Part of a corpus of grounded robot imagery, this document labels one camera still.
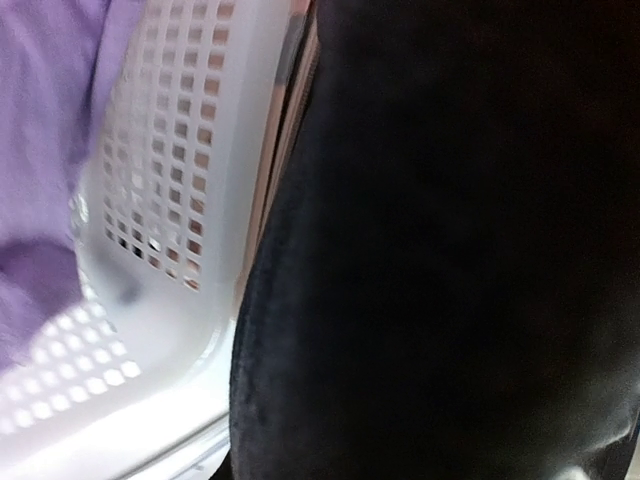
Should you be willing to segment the white perforated plastic basket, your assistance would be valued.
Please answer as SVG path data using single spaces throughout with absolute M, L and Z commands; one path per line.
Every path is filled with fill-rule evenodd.
M 80 299 L 1 365 L 5 479 L 207 479 L 292 1 L 140 1 L 69 203 Z

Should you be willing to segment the purple shirt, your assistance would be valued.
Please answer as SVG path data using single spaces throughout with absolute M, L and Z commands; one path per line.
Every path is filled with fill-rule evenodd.
M 81 297 L 69 203 L 140 1 L 1 5 L 1 365 Z

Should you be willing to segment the beige hard-shell suitcase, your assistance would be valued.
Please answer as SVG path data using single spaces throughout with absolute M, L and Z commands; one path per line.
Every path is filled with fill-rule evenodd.
M 254 189 L 246 253 L 257 249 L 284 167 L 297 139 L 319 52 L 317 3 L 292 1 Z

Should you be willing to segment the black garment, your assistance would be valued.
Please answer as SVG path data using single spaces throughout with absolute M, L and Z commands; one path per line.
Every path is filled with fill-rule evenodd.
M 559 479 L 639 408 L 639 5 L 321 1 L 238 479 Z

